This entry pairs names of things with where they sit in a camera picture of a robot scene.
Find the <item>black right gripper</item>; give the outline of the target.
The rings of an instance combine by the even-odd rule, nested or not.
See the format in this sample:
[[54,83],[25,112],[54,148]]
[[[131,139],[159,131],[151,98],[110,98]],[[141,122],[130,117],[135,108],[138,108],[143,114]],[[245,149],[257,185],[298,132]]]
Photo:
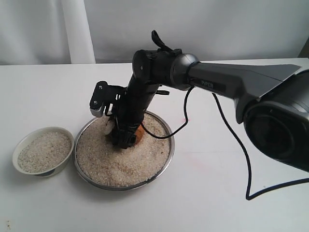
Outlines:
[[136,77],[131,77],[125,95],[120,98],[116,114],[118,130],[113,130],[113,145],[127,149],[136,142],[135,131],[143,121],[147,110],[159,84],[144,83]]

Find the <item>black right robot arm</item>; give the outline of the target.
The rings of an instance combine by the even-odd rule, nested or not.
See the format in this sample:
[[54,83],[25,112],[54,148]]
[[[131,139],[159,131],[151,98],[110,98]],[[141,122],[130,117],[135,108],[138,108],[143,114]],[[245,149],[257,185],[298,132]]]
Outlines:
[[266,156],[309,169],[309,72],[299,66],[202,63],[192,54],[139,50],[121,97],[116,122],[133,134],[160,85],[186,91],[198,87],[232,99],[236,122]]

